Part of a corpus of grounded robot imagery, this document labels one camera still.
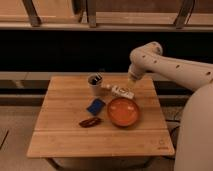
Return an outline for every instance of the cup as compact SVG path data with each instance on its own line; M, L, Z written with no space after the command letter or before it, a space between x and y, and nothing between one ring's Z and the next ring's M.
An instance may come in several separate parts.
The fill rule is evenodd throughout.
M102 94L102 81L103 79L100 74L92 74L88 77L88 84L94 96L100 96Z

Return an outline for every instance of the wooden table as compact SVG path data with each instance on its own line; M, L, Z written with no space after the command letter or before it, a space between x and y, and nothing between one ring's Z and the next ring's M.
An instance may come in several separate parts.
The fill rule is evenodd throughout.
M126 85L126 75L103 74L103 85ZM133 89L140 107L140 119L133 126L119 128L107 117L106 107L98 115L103 122L82 128L79 122L91 117L86 108L94 97L88 75L52 77L27 156L46 158L55 168L57 157L112 157L173 155L164 115L150 77L143 77ZM101 99L110 102L111 93Z

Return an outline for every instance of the blue sponge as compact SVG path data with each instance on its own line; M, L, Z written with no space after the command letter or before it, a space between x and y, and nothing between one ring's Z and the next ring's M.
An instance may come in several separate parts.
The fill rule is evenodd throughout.
M100 100L100 99L95 99L93 100L92 104L87 108L87 110L93 115L96 116L101 109L105 106L106 104Z

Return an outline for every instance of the bowl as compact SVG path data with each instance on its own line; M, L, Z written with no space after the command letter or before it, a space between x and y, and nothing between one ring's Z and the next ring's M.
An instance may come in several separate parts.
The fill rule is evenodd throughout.
M107 105L108 117L117 126L133 125L138 120L139 113L138 105L127 98L115 98Z

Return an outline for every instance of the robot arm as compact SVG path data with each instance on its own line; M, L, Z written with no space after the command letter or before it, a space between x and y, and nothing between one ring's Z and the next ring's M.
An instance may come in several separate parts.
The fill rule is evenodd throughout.
M164 57L162 53L162 47L157 42L134 49L130 54L129 78L139 80L149 70L192 91L213 81L213 65Z
M182 113L174 171L212 171L213 65L163 57L157 42L134 49L130 59L133 81L151 70L195 91Z

